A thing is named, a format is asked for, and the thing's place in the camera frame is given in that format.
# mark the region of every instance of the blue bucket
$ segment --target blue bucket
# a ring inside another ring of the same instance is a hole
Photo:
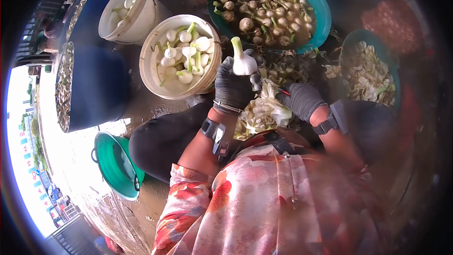
[[[128,98],[129,75],[121,54],[74,43],[68,132],[119,119]]]
[[[80,1],[81,0],[76,0],[72,6],[71,13],[67,17],[67,20],[63,26],[59,43],[60,54],[63,51],[63,44],[66,42],[66,30],[69,27],[71,18],[76,11],[76,5],[78,5]],[[113,48],[115,43],[99,37],[99,33],[97,31],[102,12],[109,1],[110,0],[87,0],[85,5],[83,5],[82,11],[80,12],[76,24],[74,25],[74,29],[72,30],[68,42]]]

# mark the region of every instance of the green bucket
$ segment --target green bucket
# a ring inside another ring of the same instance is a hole
[[[398,74],[399,62],[390,56],[387,47],[379,37],[365,29],[357,29],[350,32],[344,39],[340,57],[343,58],[344,55],[347,55],[348,51],[361,41],[366,42],[367,46],[373,46],[376,57],[389,66],[389,72],[393,76],[393,81],[395,83],[395,103],[393,104],[393,110],[398,113],[401,101],[401,85],[399,83]],[[342,65],[342,71],[346,71],[346,67],[346,65]]]
[[[94,139],[91,158],[98,164],[102,177],[116,193],[130,201],[138,198],[144,171],[130,159],[129,139],[100,131]]]
[[[214,13],[214,6],[212,2],[214,0],[207,0],[207,11],[214,25],[220,30],[220,32],[229,38],[235,37],[239,34],[234,34],[228,27],[222,16]],[[314,8],[314,14],[316,16],[316,30],[311,40],[305,45],[296,49],[298,54],[304,54],[307,51],[320,47],[329,36],[331,27],[331,15],[330,8],[326,0],[308,0]],[[246,41],[242,41],[242,45],[252,47],[252,44]]]

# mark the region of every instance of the bracelet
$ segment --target bracelet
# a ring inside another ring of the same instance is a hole
[[[229,106],[229,105],[224,105],[224,104],[222,104],[221,102],[216,101],[216,100],[214,100],[214,104],[216,104],[216,105],[218,105],[218,106],[221,106],[221,107],[223,107],[223,108],[225,108],[225,109],[227,109],[227,110],[231,110],[231,111],[238,112],[238,113],[241,113],[242,111],[244,111],[244,110],[237,109],[237,108],[234,108],[234,107]]]

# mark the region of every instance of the gray work glove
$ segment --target gray work glove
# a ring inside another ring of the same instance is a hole
[[[246,55],[252,56],[253,49],[246,49]],[[233,67],[233,58],[228,56],[223,63],[219,65],[215,81],[216,98],[214,99],[214,108],[227,114],[239,116],[239,112],[229,110],[222,105],[243,110],[254,98],[255,93],[252,90],[252,83],[249,76],[236,76],[231,71]]]
[[[292,110],[297,117],[308,123],[317,107],[327,105],[319,92],[308,84],[286,83],[284,88],[290,95],[278,93],[275,98]]]

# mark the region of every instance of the knee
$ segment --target knee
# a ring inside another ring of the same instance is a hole
[[[131,161],[141,168],[141,165],[149,161],[150,154],[154,151],[157,140],[149,132],[149,128],[144,124],[137,127],[129,138],[129,155]]]

